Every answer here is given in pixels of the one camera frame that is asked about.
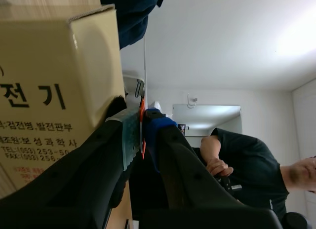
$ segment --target cardboard box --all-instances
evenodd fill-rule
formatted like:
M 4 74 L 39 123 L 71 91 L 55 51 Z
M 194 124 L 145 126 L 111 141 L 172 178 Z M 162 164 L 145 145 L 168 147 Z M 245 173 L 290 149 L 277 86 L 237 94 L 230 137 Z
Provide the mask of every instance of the cardboard box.
M 118 41 L 113 5 L 0 6 L 0 164 L 16 189 L 124 96 Z

